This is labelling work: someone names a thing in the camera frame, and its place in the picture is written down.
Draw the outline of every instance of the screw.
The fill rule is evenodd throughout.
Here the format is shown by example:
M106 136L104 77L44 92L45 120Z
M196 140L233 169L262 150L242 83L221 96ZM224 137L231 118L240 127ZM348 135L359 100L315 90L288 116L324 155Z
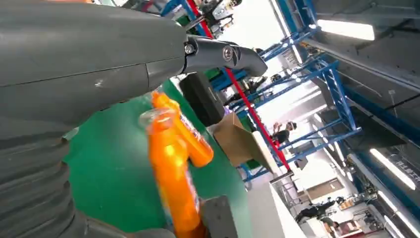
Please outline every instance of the screw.
M225 61L230 61L233 57L233 48L231 46L225 46L223 48L223 59Z
M184 49L185 49L185 53L187 53L187 54L192 54L196 50L196 49L194 49L193 45L186 45L184 47Z

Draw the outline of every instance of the green table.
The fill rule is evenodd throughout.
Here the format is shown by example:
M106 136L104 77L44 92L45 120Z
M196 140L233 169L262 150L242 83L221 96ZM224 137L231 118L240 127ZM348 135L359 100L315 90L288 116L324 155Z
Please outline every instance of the green table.
M198 194L203 198L226 194L239 237L252 237L239 174L175 86L167 81L163 88L214 149L209 165L200 169L190 166ZM138 97L94 114L71 140L66 157L77 208L126 232L165 225L149 165L147 138L138 126L139 115L150 108L146 97Z

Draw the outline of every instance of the red pole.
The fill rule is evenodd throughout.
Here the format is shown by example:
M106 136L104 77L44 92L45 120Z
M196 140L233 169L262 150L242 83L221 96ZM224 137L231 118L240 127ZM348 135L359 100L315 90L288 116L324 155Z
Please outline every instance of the red pole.
M193 0L186 0L186 1L188 5L190 6L191 10L193 11L194 15L197 17L199 15L199 12L197 10L197 6L195 2ZM207 23L205 21L202 21L200 24L201 24L201 27L204 29L206 36L209 38L213 38L213 35L211 34L211 31L209 30ZM244 100L245 105L247 105L251 116L254 118L254 121L257 123L258 127L261 129L263 136L270 143L271 147L273 148L273 150L275 151L276 155L279 157L283 165L287 168L287 170L290 170L290 167L286 162L286 158L284 157L282 152L278 151L277 147L275 146L272 139L270 138L268 132L265 130L263 123L258 118L257 113L255 112L254 108L251 107L251 103L248 101L247 96L245 96L245 93L242 91L241 87L239 86L238 81L236 81L235 75L228 68L226 68L226 73L229 76L230 80L232 81L232 84L235 85L236 90L238 90L239 95L241 95L241 98Z

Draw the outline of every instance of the orange bottle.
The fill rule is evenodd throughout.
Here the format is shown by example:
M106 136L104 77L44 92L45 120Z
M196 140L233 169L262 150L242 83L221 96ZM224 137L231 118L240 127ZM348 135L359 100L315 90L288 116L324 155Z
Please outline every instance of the orange bottle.
M172 110L153 110L141 116L149 121L150 163L176 237L205 238L198 196L188 173L187 146L175 130L174 117Z
M191 161L195 167L203 167L213 159L213 149L188 119L182 115L179 104L165 93L153 91L152 104L157 109L170 108L175 111L174 125L177 133L187 143Z

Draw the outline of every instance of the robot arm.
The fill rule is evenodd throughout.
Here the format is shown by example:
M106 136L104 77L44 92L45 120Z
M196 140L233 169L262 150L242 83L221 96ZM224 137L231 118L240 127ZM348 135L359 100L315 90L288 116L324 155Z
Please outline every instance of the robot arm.
M0 16L0 237L140 237L76 211L60 138L182 72L266 70L248 49L133 10L6 0Z

